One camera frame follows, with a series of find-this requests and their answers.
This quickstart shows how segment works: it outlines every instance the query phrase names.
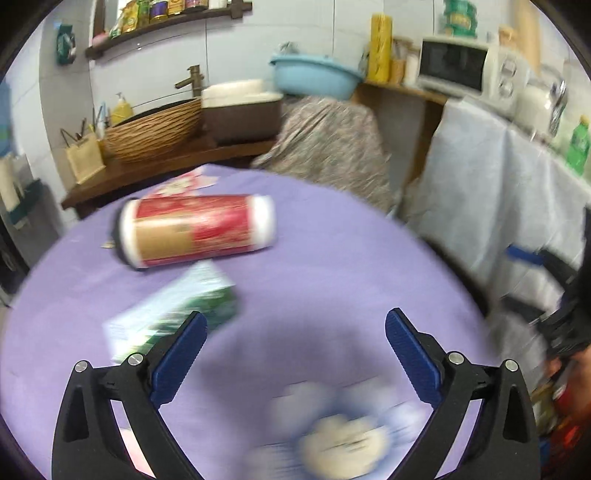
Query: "woven basket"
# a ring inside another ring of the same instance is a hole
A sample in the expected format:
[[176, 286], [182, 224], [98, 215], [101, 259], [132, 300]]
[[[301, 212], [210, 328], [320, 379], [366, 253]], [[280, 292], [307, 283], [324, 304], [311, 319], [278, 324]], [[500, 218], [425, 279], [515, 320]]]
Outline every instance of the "woven basket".
[[124, 162], [150, 160], [195, 136], [200, 118], [201, 99], [195, 99], [109, 128], [103, 147], [109, 156]]

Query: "faucet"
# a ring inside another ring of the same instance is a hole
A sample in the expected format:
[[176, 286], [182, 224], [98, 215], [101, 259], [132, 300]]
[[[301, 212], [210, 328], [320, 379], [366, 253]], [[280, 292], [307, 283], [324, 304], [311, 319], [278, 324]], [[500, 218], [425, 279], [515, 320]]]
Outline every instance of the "faucet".
[[193, 85], [193, 98], [201, 97], [201, 90], [203, 90], [202, 80], [204, 76], [201, 75], [201, 68], [199, 65], [193, 65], [187, 69], [191, 72], [191, 76], [188, 79], [178, 82], [174, 87], [178, 90], [179, 88], [186, 87], [189, 83]]

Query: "red cylindrical container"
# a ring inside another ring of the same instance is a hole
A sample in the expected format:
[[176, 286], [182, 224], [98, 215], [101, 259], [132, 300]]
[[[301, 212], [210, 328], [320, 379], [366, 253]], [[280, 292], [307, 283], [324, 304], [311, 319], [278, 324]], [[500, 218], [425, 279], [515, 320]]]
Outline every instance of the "red cylindrical container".
[[273, 201], [259, 195], [129, 200], [113, 229], [119, 257], [134, 268], [250, 252], [274, 237]]

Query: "brown container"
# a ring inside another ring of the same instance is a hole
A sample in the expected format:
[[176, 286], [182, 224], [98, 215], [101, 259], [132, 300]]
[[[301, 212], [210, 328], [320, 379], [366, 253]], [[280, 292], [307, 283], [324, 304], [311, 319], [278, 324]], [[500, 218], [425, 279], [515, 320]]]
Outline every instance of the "brown container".
[[124, 162], [158, 157], [197, 134], [200, 114], [201, 99], [144, 112], [107, 129], [103, 147], [109, 156]]
[[269, 140], [281, 129], [280, 93], [203, 99], [203, 120], [218, 145]]

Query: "bottle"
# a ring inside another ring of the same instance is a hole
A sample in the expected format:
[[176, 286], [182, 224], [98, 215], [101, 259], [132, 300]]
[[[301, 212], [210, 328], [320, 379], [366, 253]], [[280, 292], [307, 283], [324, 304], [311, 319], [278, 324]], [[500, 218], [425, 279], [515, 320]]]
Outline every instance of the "bottle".
[[117, 105], [115, 108], [113, 108], [113, 112], [111, 113], [112, 127], [120, 124], [123, 120], [127, 120], [130, 116], [134, 115], [131, 105], [127, 103], [127, 100], [125, 100], [123, 94], [118, 93], [117, 96], [119, 97], [119, 100], [117, 101]]
[[583, 115], [581, 116], [581, 123], [574, 129], [569, 152], [566, 155], [566, 163], [570, 165], [577, 175], [582, 175], [585, 170], [589, 150], [591, 150], [589, 118]]

